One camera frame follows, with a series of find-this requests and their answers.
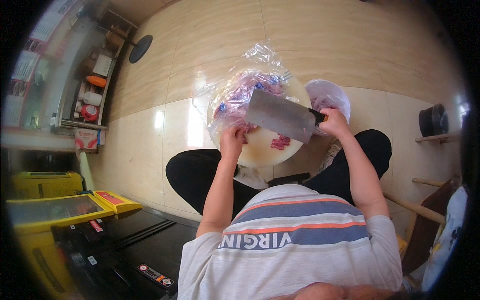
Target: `hand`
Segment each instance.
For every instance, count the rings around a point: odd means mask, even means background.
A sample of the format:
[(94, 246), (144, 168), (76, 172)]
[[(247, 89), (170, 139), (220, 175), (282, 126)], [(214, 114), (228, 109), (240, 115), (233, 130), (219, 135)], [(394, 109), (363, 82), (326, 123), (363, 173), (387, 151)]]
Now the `hand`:
[(220, 137), (220, 153), (222, 159), (237, 163), (242, 151), (242, 136), (244, 130), (234, 126), (226, 129)]
[(338, 109), (323, 108), (320, 113), (328, 116), (327, 121), (318, 124), (318, 127), (324, 132), (341, 139), (344, 136), (352, 134), (348, 128), (347, 119)]

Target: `knife handle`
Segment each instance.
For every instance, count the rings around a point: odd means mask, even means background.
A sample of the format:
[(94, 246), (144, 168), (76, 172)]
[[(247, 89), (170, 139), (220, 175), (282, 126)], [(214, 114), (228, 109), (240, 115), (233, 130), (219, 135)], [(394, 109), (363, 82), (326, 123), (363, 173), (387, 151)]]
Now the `knife handle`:
[(311, 112), (315, 116), (315, 126), (317, 126), (318, 123), (326, 122), (327, 119), (328, 119), (327, 115), (319, 113), (318, 111), (316, 111), (314, 109), (309, 108), (308, 111)]

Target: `black pants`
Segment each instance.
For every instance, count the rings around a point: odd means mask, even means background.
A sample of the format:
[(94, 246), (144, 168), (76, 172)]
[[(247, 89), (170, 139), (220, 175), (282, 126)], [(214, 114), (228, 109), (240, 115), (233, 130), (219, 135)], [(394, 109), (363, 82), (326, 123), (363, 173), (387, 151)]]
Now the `black pants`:
[[(368, 159), (377, 171), (378, 178), (388, 169), (392, 146), (388, 137), (378, 130), (369, 129), (355, 135)], [(216, 149), (199, 149), (179, 153), (166, 167), (167, 179), (172, 188), (196, 211), (203, 214), (205, 199), (212, 185), (220, 152)], [(354, 205), (350, 193), (350, 178), (345, 152), (340, 150), (332, 164), (320, 174), (306, 181), (304, 186), (322, 194), (342, 197)], [(260, 191), (233, 181), (233, 216)]]

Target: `black bucket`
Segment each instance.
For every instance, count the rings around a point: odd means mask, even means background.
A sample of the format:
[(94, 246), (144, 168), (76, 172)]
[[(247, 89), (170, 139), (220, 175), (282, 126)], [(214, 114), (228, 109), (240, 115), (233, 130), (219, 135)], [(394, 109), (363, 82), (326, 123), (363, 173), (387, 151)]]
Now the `black bucket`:
[(448, 133), (448, 116), (443, 104), (435, 104), (419, 113), (420, 132), (423, 137)]

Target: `striped shirt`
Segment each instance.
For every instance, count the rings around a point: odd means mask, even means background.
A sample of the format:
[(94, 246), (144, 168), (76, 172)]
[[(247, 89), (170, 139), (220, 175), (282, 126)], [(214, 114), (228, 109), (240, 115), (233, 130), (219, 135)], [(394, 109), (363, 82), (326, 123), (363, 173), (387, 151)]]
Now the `striped shirt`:
[(342, 198), (287, 184), (183, 246), (179, 299), (269, 299), (319, 281), (397, 290), (401, 277), (389, 218), (365, 221)]

